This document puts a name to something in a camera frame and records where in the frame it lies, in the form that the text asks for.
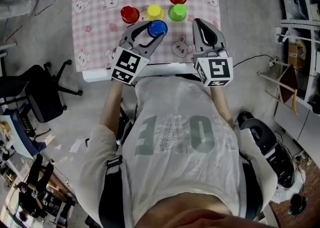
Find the office chair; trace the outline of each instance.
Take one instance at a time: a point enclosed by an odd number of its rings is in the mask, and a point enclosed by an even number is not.
[[[65,66],[71,64],[70,59],[65,61],[56,76],[51,76],[49,72],[51,64],[47,62],[44,64],[44,69],[39,65],[34,65],[22,75],[0,77],[0,98],[5,99],[4,103],[0,103],[0,105],[27,99],[28,106],[40,123],[60,116],[67,109],[67,106],[62,106],[58,91],[78,96],[83,94],[81,90],[72,91],[58,84]],[[23,89],[25,97],[6,101],[7,97],[18,96]]]

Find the pink checkered tablecloth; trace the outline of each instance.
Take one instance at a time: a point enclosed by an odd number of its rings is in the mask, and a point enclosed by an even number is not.
[[[149,64],[191,62],[193,53],[192,21],[203,18],[220,27],[218,0],[187,0],[186,18],[174,22],[168,17],[173,4],[170,0],[72,0],[72,33],[77,71],[108,68],[112,65],[111,51],[129,25],[120,14],[124,6],[140,11],[139,21],[145,20],[148,5],[156,3],[164,10],[168,33],[151,56]],[[137,43],[147,44],[152,40],[145,30]]]

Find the blue cup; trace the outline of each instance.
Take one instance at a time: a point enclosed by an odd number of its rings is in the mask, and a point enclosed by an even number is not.
[[[167,32],[167,24],[162,20],[154,20],[148,27],[148,34],[153,38],[161,33],[165,35]]]

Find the concrete floor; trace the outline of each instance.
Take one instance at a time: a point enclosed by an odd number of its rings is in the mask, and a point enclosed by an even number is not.
[[[71,1],[39,0],[36,12],[53,5],[38,16],[8,20],[4,39],[22,25],[8,41],[18,43],[17,47],[8,50],[5,58],[8,75],[19,75],[34,64],[47,61],[52,63],[51,70],[55,74],[65,60],[74,59]],[[281,19],[279,0],[219,1],[221,31],[234,64],[260,54],[282,56],[282,46],[275,42],[274,30]],[[240,111],[248,110],[274,128],[277,126],[273,121],[276,103],[264,91],[275,93],[276,89],[256,73],[268,71],[268,61],[268,57],[257,57],[235,67],[233,82],[225,87],[225,93],[234,119]],[[60,83],[70,89],[83,90],[83,96],[61,94],[68,108],[47,124],[51,128],[52,141],[45,154],[54,159],[55,167],[67,177],[72,187],[87,150],[85,139],[99,120],[110,81],[86,83],[72,65],[65,69]],[[124,108],[133,114],[136,104],[133,87],[124,87],[123,94]]]

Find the yellow cup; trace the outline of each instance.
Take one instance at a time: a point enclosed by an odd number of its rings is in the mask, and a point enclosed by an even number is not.
[[[164,10],[157,4],[152,4],[148,7],[145,13],[145,17],[147,20],[153,21],[156,19],[162,20],[165,13]]]

